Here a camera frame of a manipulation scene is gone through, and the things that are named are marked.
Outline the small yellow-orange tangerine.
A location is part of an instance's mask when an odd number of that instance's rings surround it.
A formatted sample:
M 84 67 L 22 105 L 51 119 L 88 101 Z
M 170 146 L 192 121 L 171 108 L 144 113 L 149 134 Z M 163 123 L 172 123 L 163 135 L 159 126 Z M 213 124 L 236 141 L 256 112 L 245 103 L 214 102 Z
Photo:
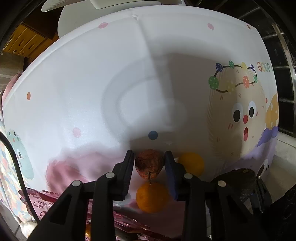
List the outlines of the small yellow-orange tangerine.
M 179 156 L 177 162 L 184 166 L 187 173 L 191 173 L 197 177 L 200 177 L 205 169 L 204 160 L 197 153 L 184 153 Z

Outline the orange tangerine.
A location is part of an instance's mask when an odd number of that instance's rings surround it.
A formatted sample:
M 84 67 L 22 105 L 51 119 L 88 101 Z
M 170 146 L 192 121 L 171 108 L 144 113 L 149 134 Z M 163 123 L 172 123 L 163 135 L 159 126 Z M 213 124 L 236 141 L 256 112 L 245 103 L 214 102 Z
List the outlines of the orange tangerine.
M 171 199 L 167 187 L 159 182 L 146 182 L 138 188 L 136 193 L 138 208 L 145 213 L 163 211 Z

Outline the red lychee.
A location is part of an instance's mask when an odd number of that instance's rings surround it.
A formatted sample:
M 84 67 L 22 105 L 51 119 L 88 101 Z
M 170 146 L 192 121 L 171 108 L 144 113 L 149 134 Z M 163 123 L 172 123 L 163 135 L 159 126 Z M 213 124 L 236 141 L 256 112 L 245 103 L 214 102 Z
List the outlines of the red lychee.
M 135 168 L 144 180 L 151 181 L 156 178 L 164 166 L 162 153 L 149 149 L 140 152 L 135 158 Z

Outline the dark avocado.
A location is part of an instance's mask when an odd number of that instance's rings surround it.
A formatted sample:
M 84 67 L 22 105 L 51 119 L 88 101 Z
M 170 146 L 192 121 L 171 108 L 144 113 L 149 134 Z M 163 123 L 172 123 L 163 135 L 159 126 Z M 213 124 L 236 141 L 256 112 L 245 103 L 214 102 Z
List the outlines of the dark avocado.
M 222 181 L 226 182 L 226 187 L 229 187 L 232 194 L 245 202 L 249 198 L 256 184 L 256 174 L 248 168 L 232 170 L 221 175 Z

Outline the pastel patterned blanket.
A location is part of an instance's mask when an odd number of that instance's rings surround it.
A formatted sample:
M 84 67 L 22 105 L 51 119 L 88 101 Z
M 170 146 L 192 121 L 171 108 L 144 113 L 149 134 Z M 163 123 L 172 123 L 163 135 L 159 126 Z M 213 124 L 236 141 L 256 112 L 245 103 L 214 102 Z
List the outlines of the pastel patterned blanket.
M 33 178 L 34 172 L 25 146 L 14 130 L 5 130 L 3 122 L 1 122 L 1 133 L 4 134 L 11 143 L 20 166 L 25 186 L 29 187 L 28 181 Z M 34 218 L 29 214 L 25 205 L 25 199 L 20 195 L 20 192 L 21 186 L 12 157 L 6 146 L 1 143 L 1 203 L 10 210 L 14 217 L 19 218 L 22 222 L 33 221 Z

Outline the cartoon printed tablecloth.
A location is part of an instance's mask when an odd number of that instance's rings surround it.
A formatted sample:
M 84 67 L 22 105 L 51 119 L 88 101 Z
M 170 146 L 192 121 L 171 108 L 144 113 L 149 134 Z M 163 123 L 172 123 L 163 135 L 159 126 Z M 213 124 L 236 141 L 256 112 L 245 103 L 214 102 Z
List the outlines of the cartoon printed tablecloth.
M 194 152 L 204 178 L 243 164 L 266 170 L 278 95 L 258 31 L 189 6 L 103 16 L 61 37 L 3 106 L 27 187 L 92 181 L 128 150 Z

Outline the wooden desk with drawers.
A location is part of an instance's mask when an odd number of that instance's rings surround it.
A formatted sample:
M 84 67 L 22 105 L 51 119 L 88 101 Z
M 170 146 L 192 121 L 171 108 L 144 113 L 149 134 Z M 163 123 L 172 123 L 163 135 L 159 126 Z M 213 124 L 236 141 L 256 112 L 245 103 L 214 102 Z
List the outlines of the wooden desk with drawers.
M 58 39 L 57 33 L 50 39 L 32 28 L 20 24 L 4 45 L 3 52 L 35 60 Z

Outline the metal window bars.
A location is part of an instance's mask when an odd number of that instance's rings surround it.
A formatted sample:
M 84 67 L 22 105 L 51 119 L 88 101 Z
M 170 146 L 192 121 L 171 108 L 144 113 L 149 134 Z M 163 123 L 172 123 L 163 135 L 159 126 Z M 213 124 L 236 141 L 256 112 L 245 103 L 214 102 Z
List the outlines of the metal window bars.
M 289 40 L 257 1 L 247 1 L 238 18 L 257 28 L 266 45 L 280 101 L 279 130 L 295 137 L 295 60 L 288 46 Z

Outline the grey office chair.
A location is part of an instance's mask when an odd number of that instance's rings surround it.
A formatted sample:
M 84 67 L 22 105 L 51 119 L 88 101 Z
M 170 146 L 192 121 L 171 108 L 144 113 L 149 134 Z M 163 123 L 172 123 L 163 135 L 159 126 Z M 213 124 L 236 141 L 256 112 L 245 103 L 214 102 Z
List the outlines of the grey office chair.
M 141 0 L 125 0 L 125 1 L 46 1 L 42 6 L 42 12 L 52 11 L 62 8 L 62 13 L 58 21 L 58 36 L 63 37 L 67 33 L 76 28 L 93 21 L 102 16 L 122 11 L 130 8 L 142 6 L 158 6 L 158 5 L 180 5 L 184 6 L 185 2 L 179 1 L 141 1 Z

